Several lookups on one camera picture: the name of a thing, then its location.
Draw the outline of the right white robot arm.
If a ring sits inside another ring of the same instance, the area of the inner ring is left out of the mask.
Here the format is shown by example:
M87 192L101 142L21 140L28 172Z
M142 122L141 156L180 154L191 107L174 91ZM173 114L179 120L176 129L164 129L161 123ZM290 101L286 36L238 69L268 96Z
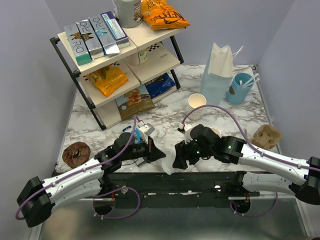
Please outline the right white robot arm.
M211 128L198 124L179 124L184 140L175 147L173 168L185 170L199 160L214 158L222 163L251 166L263 173L243 174L230 183L230 191L241 196L245 192L279 192L295 196L300 201L320 203L320 159L298 159L261 150L241 138L219 137Z

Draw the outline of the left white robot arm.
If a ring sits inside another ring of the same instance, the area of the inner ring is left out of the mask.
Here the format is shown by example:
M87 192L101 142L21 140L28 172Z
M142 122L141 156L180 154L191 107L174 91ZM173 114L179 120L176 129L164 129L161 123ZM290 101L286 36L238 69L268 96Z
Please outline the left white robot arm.
M150 136L135 143L129 132L122 133L112 145L69 172L44 180L31 178L16 200L17 213L22 214L16 219L24 220L33 228L45 222L63 204L87 197L107 197L114 188L108 175L120 169L123 161L142 158L152 163L165 156Z

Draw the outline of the stack of white lids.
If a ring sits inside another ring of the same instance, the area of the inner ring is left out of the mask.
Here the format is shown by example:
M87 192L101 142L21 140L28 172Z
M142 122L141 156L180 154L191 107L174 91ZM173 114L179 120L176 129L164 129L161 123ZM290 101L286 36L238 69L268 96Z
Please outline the stack of white lids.
M164 149L163 153L165 154L165 157L159 160L161 167L166 174L171 175L175 172L175 169L173 168L173 163L176 158L176 153L170 149Z

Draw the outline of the stack of paper cups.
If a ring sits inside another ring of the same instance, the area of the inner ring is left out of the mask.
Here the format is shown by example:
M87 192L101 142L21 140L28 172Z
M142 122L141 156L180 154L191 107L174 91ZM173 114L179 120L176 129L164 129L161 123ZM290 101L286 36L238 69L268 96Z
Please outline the stack of paper cups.
M188 119L191 121L196 121L200 118L204 108L200 108L200 106L204 106L207 104L206 98L200 93L194 93L188 98L188 112L193 111L189 116Z

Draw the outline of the light blue paper bag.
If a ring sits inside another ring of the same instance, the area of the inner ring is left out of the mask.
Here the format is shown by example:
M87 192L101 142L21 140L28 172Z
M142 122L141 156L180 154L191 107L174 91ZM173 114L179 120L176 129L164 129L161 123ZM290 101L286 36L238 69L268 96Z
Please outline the light blue paper bag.
M242 49L240 47L233 53L229 45L212 45L200 84L200 94L206 98L208 105L219 105L226 95L234 76L234 58Z

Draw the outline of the single paper cup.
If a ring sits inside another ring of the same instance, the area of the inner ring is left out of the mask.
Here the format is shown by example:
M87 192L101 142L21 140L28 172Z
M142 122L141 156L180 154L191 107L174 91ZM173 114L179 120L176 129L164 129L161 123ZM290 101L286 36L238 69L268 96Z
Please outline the single paper cup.
M211 128L211 130L215 133L215 134L217 134L220 138L222 137L222 132L220 131L220 130L218 130L218 129L216 129L216 128Z

